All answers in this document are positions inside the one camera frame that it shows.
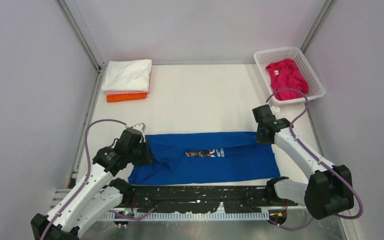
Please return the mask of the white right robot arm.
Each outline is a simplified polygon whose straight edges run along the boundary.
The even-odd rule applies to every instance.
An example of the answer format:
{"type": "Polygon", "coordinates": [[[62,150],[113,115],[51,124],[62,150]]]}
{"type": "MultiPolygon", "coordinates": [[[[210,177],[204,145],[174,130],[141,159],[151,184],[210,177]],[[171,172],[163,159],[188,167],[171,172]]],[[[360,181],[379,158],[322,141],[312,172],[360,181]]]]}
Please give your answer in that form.
{"type": "Polygon", "coordinates": [[[286,118],[277,118],[269,105],[252,110],[257,123],[256,141],[283,150],[304,173],[307,183],[280,176],[267,181],[265,198],[271,205],[283,200],[306,207],[321,220],[355,206],[352,173],[345,165],[335,165],[309,146],[286,118]]]}

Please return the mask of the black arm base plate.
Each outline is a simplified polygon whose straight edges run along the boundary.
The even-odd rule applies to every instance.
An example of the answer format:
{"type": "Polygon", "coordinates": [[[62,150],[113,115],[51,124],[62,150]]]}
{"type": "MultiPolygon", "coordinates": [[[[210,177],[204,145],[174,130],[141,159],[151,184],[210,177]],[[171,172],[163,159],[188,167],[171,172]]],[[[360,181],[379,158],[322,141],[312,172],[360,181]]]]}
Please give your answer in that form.
{"type": "Polygon", "coordinates": [[[264,186],[132,186],[123,193],[120,208],[146,213],[257,213],[261,208],[295,207],[291,200],[274,199],[264,186]]]}

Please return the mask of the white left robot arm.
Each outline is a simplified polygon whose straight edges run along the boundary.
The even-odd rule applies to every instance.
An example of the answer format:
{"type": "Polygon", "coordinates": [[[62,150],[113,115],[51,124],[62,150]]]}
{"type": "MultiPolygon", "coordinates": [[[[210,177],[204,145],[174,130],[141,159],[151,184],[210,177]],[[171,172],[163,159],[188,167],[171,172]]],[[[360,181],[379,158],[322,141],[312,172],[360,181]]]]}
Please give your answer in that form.
{"type": "Polygon", "coordinates": [[[99,149],[86,174],[47,214],[36,214],[30,224],[36,240],[78,240],[105,213],[133,202],[133,187],[117,178],[128,164],[154,161],[143,123],[126,127],[114,146],[99,149]]]}

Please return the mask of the blue panda print t-shirt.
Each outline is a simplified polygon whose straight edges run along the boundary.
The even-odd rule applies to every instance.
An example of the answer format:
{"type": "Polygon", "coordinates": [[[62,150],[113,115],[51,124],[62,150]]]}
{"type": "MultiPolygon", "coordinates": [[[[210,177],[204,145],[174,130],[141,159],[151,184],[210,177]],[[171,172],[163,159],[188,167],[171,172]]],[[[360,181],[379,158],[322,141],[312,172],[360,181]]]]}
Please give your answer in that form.
{"type": "Polygon", "coordinates": [[[272,179],[280,176],[273,148],[252,131],[154,134],[155,162],[134,166],[133,185],[163,186],[272,179]]]}

